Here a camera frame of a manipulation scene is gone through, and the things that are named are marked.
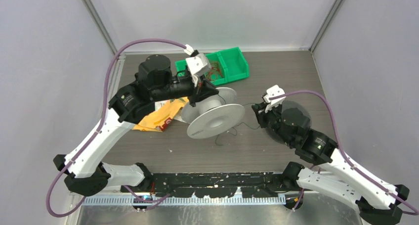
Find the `white plastic cable spool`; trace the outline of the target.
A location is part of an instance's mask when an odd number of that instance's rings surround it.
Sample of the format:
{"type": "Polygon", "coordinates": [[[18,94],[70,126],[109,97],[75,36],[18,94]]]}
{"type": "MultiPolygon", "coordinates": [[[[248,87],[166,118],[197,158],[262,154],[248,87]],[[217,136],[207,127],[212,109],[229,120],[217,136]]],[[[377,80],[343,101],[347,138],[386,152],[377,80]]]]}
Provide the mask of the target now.
{"type": "Polygon", "coordinates": [[[237,104],[237,93],[232,88],[219,87],[219,93],[196,106],[186,104],[181,118],[188,123],[187,135],[193,139],[204,139],[219,135],[237,125],[245,115],[245,107],[237,104]]]}

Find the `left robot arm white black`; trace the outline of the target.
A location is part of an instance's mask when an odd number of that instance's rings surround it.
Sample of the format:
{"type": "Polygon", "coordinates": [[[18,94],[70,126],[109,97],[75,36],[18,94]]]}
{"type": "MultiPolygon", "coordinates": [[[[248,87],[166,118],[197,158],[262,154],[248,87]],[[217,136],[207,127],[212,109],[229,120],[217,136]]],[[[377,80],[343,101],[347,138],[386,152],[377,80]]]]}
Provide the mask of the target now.
{"type": "Polygon", "coordinates": [[[182,76],[171,71],[171,62],[164,55],[151,55],[138,66],[135,80],[121,87],[105,103],[105,115],[82,143],[67,155],[57,155],[54,163],[66,177],[66,187],[74,193],[92,196],[109,186],[133,186],[139,192],[151,188],[151,173],[142,163],[131,166],[111,165],[104,156],[127,132],[155,111],[157,101],[187,97],[196,103],[218,94],[205,78],[210,61],[202,54],[186,59],[182,76]]]}

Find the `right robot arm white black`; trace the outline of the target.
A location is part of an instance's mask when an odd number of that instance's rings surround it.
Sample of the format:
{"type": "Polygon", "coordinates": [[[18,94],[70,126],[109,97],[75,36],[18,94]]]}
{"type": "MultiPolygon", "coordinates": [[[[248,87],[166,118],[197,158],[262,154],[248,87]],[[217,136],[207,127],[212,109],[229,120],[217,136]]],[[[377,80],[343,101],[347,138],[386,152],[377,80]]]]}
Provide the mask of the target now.
{"type": "Polygon", "coordinates": [[[311,128],[309,114],[298,107],[282,104],[266,111],[267,103],[253,104],[257,122],[271,137],[291,149],[300,159],[338,176],[334,180],[317,174],[297,162],[289,162],[282,173],[287,190],[308,189],[333,198],[358,212],[371,225],[396,225],[403,215],[394,193],[407,199],[410,190],[387,183],[341,153],[338,144],[326,134],[311,128]]]}

